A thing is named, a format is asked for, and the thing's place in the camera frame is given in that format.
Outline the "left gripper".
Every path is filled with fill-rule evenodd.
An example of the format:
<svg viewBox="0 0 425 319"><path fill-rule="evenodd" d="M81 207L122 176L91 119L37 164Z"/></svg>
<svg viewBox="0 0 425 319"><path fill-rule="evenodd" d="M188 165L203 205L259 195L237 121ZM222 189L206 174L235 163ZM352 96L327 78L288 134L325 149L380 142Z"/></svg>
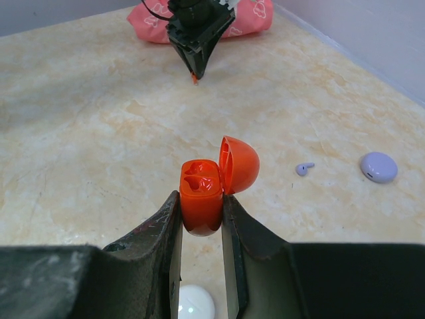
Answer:
<svg viewBox="0 0 425 319"><path fill-rule="evenodd" d="M167 26L170 43L194 74L204 76L208 61L224 32L235 20L234 8L220 1L169 1Z"/></svg>

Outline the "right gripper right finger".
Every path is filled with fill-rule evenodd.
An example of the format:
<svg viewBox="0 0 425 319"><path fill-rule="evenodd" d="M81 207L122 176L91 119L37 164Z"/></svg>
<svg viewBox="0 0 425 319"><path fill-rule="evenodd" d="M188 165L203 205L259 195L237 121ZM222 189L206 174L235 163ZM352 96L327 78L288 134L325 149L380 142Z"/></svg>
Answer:
<svg viewBox="0 0 425 319"><path fill-rule="evenodd" d="M424 246L290 243L224 198L229 318L423 318Z"/></svg>

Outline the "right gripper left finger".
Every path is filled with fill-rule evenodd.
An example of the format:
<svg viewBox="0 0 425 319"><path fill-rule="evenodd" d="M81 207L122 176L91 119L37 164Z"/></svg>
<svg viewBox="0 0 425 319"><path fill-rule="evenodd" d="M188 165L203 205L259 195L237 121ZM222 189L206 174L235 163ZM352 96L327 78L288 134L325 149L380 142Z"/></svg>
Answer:
<svg viewBox="0 0 425 319"><path fill-rule="evenodd" d="M178 192L104 248L1 248L2 318L176 318L182 220Z"/></svg>

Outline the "white earbud charging case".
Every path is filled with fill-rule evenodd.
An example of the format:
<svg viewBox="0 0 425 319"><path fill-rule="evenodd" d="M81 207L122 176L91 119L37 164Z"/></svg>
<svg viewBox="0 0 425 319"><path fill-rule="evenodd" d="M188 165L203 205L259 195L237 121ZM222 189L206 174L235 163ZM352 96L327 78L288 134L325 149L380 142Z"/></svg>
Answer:
<svg viewBox="0 0 425 319"><path fill-rule="evenodd" d="M178 319L214 319L215 306L203 287L188 284L179 289Z"/></svg>

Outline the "orange earbud charging case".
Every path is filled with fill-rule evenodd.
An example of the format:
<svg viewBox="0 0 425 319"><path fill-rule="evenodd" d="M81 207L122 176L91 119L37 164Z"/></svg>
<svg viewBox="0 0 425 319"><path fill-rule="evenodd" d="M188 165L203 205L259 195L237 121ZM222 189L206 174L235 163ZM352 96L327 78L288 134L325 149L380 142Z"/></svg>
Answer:
<svg viewBox="0 0 425 319"><path fill-rule="evenodd" d="M221 226L224 196L248 189L257 179L260 158L249 144L224 136L218 162L186 161L181 167L179 195L183 224L198 237L215 233Z"/></svg>

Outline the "purple earbud charging case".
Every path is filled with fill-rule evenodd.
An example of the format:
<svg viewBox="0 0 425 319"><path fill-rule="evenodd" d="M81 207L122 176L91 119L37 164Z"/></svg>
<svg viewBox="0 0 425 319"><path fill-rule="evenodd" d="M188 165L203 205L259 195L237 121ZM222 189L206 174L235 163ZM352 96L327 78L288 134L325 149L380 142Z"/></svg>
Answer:
<svg viewBox="0 0 425 319"><path fill-rule="evenodd" d="M375 183L390 183L398 174L396 162L382 152L369 152L360 161L362 173Z"/></svg>

